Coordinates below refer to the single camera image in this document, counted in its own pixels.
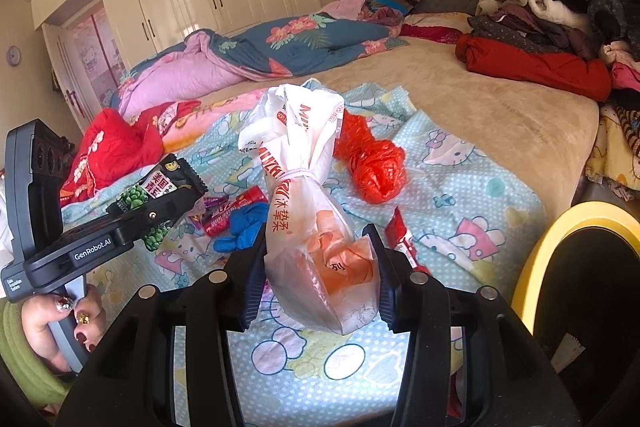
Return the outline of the red candy bar wrapper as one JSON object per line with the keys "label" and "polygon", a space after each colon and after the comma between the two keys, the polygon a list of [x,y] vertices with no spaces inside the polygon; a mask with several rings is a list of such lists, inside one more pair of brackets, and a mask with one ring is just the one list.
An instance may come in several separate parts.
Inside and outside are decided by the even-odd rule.
{"label": "red candy bar wrapper", "polygon": [[413,235],[407,228],[398,207],[395,208],[392,219],[385,227],[385,238],[388,247],[405,255],[413,271],[431,274],[430,270],[418,260],[418,251],[413,245]]}

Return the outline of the blue plastic bag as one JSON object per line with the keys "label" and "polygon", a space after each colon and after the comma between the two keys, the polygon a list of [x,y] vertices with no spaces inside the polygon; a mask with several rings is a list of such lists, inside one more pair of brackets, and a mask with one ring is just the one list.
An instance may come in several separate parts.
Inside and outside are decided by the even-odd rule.
{"label": "blue plastic bag", "polygon": [[250,248],[267,221],[269,205],[266,202],[253,204],[235,209],[230,213],[229,236],[214,240],[214,251],[230,254]]}

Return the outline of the red cylindrical snack tube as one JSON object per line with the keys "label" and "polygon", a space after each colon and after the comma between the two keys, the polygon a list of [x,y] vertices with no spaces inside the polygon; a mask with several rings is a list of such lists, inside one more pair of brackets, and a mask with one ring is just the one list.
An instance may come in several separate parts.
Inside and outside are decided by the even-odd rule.
{"label": "red cylindrical snack tube", "polygon": [[203,230],[209,237],[214,237],[230,227],[230,216],[233,210],[237,210],[254,204],[254,202],[268,202],[268,199],[258,186],[252,186],[241,193],[231,202],[216,209],[213,214],[203,221]]}

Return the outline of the white printed plastic bag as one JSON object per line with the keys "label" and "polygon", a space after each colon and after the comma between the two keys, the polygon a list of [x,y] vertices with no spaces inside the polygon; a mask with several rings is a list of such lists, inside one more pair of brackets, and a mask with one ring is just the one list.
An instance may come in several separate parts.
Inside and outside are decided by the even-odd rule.
{"label": "white printed plastic bag", "polygon": [[326,191],[344,98],[311,79],[270,88],[238,147],[262,165],[269,197],[266,277],[307,329],[348,335],[378,312],[378,259]]}

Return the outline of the red plastic bag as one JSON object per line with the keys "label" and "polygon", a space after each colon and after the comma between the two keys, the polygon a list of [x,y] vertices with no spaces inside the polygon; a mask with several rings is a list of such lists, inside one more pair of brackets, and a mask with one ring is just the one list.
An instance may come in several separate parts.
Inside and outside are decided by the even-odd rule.
{"label": "red plastic bag", "polygon": [[375,139],[363,116],[344,110],[333,156],[344,162],[356,192],[369,204],[388,202],[406,185],[405,151],[390,140]]}

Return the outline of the black green pea snack bag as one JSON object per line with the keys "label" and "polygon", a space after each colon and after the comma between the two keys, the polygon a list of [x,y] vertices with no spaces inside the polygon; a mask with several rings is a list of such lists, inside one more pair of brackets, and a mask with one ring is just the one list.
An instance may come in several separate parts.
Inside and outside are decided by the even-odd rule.
{"label": "black green pea snack bag", "polygon": [[106,212],[110,216],[130,212],[142,216],[136,239],[142,239],[148,251],[157,251],[170,229],[206,192],[206,184],[191,165],[184,158],[168,154],[120,193]]}

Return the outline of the purple foil snack wrapper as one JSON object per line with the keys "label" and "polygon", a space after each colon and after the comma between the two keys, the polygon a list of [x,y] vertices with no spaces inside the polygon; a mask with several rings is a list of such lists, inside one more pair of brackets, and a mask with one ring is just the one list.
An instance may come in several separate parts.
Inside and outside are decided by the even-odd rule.
{"label": "purple foil snack wrapper", "polygon": [[203,196],[195,205],[186,213],[186,217],[197,225],[203,228],[204,223],[213,216],[213,214],[223,205],[229,202],[229,196]]}

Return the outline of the yellow rimmed black trash bin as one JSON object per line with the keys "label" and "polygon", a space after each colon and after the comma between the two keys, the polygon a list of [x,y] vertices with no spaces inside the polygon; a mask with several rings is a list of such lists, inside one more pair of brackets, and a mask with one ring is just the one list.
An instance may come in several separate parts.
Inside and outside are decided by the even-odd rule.
{"label": "yellow rimmed black trash bin", "polygon": [[639,223],[609,202],[566,210],[535,244],[512,307],[571,392],[620,387],[639,355]]}

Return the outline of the hello kitty blue sheet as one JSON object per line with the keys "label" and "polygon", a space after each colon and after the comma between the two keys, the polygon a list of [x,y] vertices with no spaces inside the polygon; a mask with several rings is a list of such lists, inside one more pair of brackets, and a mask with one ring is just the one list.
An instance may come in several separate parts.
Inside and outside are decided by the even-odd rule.
{"label": "hello kitty blue sheet", "polygon": [[[402,88],[365,83],[344,95],[372,133],[406,154],[408,181],[382,205],[360,199],[347,169],[331,167],[328,191],[352,227],[386,227],[401,215],[416,255],[443,284],[475,291],[494,286],[510,295],[518,273],[546,224],[544,206],[524,182],[417,109]],[[93,270],[109,317],[134,292],[153,284],[164,291],[191,285],[226,263],[214,241],[184,218],[159,241]],[[244,419],[253,426],[334,426],[390,409],[396,402],[408,347],[380,320],[346,336],[315,332],[289,317],[265,291],[256,320],[229,338]]]}

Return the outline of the red embroidered cloth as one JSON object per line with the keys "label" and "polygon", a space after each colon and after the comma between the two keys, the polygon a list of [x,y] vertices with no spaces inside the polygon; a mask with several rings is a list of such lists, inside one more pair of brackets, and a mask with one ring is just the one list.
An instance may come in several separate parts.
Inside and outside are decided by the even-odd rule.
{"label": "red embroidered cloth", "polygon": [[199,101],[164,103],[130,120],[114,108],[103,109],[82,137],[60,190],[60,205],[93,198],[127,174],[155,165],[169,152],[169,131],[200,106]]}

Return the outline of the beige bed blanket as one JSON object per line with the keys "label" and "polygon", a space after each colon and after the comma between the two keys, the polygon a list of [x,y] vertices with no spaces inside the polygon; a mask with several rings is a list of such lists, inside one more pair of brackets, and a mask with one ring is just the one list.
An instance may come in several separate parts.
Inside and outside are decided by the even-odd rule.
{"label": "beige bed blanket", "polygon": [[438,127],[525,182],[550,219],[570,208],[598,131],[598,106],[590,98],[469,72],[451,44],[409,38],[316,77],[337,92],[363,83],[405,88]]}

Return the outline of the blue floral pink quilt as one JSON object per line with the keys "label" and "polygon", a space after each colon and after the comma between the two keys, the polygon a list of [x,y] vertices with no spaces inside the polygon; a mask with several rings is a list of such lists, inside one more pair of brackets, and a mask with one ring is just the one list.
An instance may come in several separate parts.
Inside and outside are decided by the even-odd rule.
{"label": "blue floral pink quilt", "polygon": [[231,37],[203,28],[134,66],[119,88],[118,111],[130,119],[244,80],[310,77],[405,44],[396,28],[326,12],[270,20]]}

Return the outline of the red folded garment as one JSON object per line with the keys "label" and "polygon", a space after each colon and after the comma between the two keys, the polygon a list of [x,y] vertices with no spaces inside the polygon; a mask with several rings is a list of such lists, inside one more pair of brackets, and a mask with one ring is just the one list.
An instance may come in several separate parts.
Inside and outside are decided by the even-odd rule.
{"label": "red folded garment", "polygon": [[569,53],[528,53],[497,40],[463,35],[456,57],[469,72],[525,81],[605,102],[612,78],[600,58],[585,61]]}

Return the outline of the pile of clothes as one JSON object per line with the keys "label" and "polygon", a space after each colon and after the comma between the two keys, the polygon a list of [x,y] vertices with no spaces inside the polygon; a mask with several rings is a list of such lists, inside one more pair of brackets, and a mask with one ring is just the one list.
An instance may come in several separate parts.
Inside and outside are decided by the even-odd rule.
{"label": "pile of clothes", "polygon": [[612,91],[600,106],[587,178],[639,195],[639,0],[478,0],[470,35],[528,53],[600,58]]}

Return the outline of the round wall clock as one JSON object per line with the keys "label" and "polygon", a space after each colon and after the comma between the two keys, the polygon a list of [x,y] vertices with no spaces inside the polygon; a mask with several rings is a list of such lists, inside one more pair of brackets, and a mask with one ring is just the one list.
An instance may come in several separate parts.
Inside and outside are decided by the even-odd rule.
{"label": "round wall clock", "polygon": [[22,54],[21,50],[18,46],[10,46],[9,49],[6,50],[6,62],[10,67],[17,67],[21,64]]}

